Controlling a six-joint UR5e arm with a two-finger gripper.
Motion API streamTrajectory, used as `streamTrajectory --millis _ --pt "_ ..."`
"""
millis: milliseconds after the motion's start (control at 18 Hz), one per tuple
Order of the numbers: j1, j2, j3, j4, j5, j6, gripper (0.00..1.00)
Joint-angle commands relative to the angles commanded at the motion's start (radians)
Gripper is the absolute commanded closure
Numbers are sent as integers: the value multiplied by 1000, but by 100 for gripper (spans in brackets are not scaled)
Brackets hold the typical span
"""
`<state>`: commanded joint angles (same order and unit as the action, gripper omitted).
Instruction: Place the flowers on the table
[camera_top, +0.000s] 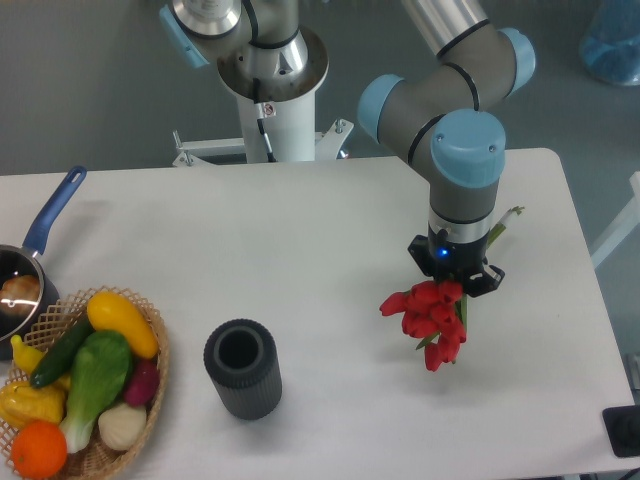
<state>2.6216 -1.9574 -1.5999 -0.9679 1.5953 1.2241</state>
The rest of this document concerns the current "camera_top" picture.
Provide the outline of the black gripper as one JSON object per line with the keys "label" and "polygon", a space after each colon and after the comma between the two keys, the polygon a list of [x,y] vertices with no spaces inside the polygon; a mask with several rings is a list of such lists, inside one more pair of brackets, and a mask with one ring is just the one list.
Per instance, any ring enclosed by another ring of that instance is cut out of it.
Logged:
{"label": "black gripper", "polygon": [[493,265],[484,264],[489,229],[478,239],[456,241],[447,230],[428,235],[416,235],[407,250],[426,276],[438,282],[453,279],[462,284],[470,297],[479,297],[497,290],[505,278],[505,272]]}

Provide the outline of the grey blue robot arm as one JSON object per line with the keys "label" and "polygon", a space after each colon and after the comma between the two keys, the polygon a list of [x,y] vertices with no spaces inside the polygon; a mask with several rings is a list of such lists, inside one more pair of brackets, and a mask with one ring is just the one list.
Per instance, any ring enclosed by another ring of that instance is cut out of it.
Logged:
{"label": "grey blue robot arm", "polygon": [[[519,31],[495,28],[476,1],[404,7],[438,68],[415,83],[396,75],[373,80],[358,122],[429,183],[428,230],[409,247],[420,270],[478,297],[504,277],[486,259],[506,145],[490,108],[531,79],[535,52]],[[315,93],[328,55],[300,23],[297,2],[168,1],[159,18],[185,61],[215,66],[235,96],[249,162],[318,158]]]}

